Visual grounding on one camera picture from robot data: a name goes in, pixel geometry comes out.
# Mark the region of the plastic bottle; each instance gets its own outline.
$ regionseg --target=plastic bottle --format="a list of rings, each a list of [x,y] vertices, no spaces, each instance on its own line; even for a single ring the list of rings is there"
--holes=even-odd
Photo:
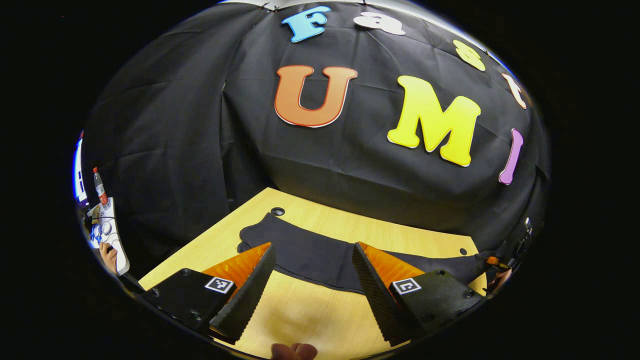
[[[107,193],[104,191],[104,185],[102,184],[100,174],[98,174],[97,167],[93,168],[93,183],[95,184],[95,191],[98,192],[98,198],[100,198],[102,207],[107,210],[109,208],[109,198],[107,197]]]

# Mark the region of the finger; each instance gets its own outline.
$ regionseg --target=finger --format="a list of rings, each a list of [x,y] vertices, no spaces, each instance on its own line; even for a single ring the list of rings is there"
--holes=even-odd
[[[271,360],[300,360],[300,357],[287,345],[272,344]]]
[[[301,344],[297,347],[296,354],[300,356],[300,360],[313,360],[318,355],[318,350],[311,344]]]
[[[107,259],[107,262],[110,263],[110,264],[115,264],[116,263],[116,257],[109,255],[109,259]]]
[[[116,249],[113,249],[108,255],[109,261],[114,260],[116,258],[116,254],[118,254],[118,251]]]
[[[102,255],[103,258],[107,256],[107,249],[108,249],[107,244],[100,243],[100,255]]]
[[[502,278],[500,279],[500,282],[498,283],[498,287],[502,286],[505,282],[507,282],[510,276],[511,276],[511,269],[504,272],[504,275],[502,276]]]

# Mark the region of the black cloth backdrop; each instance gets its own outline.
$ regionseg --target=black cloth backdrop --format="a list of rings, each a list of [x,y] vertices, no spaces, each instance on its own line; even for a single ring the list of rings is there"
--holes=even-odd
[[[332,10],[324,33],[292,43],[282,20],[315,6]],[[403,23],[404,36],[359,28],[360,12]],[[480,72],[456,54],[460,40],[481,55]],[[329,126],[285,123],[274,109],[286,65],[308,65],[301,105],[324,102],[327,66],[355,69],[340,117]],[[526,84],[514,100],[508,71],[447,30],[402,12],[355,3],[310,3],[278,12],[218,4],[175,26],[134,56],[98,99],[84,129],[83,177],[99,167],[131,272],[160,261],[266,186],[368,217],[469,235],[479,251],[496,249],[523,217],[534,183],[540,224],[550,179],[548,135]],[[390,143],[404,88],[397,78],[429,81],[443,110],[457,96],[476,102],[463,168],[420,145]],[[517,128],[524,146],[513,182],[498,182]],[[440,146],[446,143],[448,136]],[[95,192],[90,202],[97,203]]]

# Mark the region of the orange letter u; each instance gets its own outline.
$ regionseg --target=orange letter u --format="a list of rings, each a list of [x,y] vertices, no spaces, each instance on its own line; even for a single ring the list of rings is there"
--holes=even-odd
[[[316,110],[300,105],[300,95],[305,78],[314,73],[310,66],[291,65],[278,69],[280,83],[276,91],[275,108],[278,116],[289,124],[321,127],[331,124],[340,116],[347,96],[349,80],[358,72],[348,67],[325,67],[323,74],[329,77],[324,104]]]

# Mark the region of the screw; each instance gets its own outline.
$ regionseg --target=screw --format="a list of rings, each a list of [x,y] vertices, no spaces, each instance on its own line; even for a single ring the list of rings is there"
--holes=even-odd
[[[436,318],[435,314],[427,314],[427,315],[424,315],[421,320],[422,322],[430,322],[435,318]]]
[[[191,314],[191,317],[196,321],[200,321],[200,319],[202,319],[198,311],[190,310],[189,313]]]

